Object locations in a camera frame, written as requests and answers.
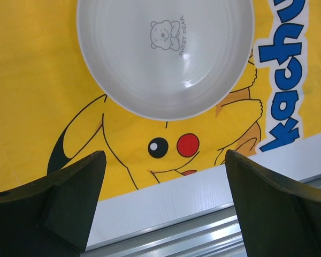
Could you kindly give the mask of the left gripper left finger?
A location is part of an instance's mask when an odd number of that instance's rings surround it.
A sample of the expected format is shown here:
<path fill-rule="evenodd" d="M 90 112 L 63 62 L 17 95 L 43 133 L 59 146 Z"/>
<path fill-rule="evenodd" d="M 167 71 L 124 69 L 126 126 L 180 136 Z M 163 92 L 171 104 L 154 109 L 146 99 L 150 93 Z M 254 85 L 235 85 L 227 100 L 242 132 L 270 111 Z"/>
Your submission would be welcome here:
<path fill-rule="evenodd" d="M 0 192 L 0 256 L 85 252 L 106 168 L 96 151 L 70 166 Z"/>

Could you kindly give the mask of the aluminium rail frame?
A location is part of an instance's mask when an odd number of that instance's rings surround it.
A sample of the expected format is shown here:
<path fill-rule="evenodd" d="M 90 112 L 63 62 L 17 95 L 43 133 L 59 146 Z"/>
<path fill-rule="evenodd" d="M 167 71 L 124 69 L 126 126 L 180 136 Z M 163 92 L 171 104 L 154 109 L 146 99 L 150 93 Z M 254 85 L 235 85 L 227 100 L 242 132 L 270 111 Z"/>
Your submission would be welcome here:
<path fill-rule="evenodd" d="M 225 171 L 99 202 L 85 256 L 246 256 Z"/>

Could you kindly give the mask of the white paper plate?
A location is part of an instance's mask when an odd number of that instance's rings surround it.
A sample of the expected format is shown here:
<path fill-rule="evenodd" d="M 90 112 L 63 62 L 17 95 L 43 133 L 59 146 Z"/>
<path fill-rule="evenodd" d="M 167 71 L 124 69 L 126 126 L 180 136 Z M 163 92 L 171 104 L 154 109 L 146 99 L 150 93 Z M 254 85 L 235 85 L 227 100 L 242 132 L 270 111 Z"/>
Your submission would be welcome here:
<path fill-rule="evenodd" d="M 155 120 L 197 116 L 232 91 L 254 42 L 252 1 L 78 1 L 81 53 L 102 90 Z"/>

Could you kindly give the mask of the yellow pikachu cloth placemat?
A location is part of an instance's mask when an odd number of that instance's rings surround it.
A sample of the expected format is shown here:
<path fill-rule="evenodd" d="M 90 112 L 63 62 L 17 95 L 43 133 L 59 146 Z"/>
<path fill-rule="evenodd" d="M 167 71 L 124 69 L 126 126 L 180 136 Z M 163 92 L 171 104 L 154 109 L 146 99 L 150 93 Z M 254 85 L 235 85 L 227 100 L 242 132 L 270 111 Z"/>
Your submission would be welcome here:
<path fill-rule="evenodd" d="M 249 59 L 233 91 L 192 119 L 158 122 L 109 99 L 91 77 L 76 33 L 76 1 L 0 1 L 0 192 L 103 150 L 100 199 L 222 165 L 227 150 L 252 156 L 321 132 L 321 1 L 295 19 L 308 47 L 294 112 L 271 115 L 276 62 Z"/>

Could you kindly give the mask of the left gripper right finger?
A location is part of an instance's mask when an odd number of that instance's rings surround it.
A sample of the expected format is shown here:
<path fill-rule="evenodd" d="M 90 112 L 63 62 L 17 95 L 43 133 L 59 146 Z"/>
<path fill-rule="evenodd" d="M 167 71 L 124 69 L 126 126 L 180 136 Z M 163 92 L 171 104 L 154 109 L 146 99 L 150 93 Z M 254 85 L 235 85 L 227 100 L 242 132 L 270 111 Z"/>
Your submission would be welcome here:
<path fill-rule="evenodd" d="M 234 150 L 225 165 L 248 256 L 321 256 L 321 189 Z"/>

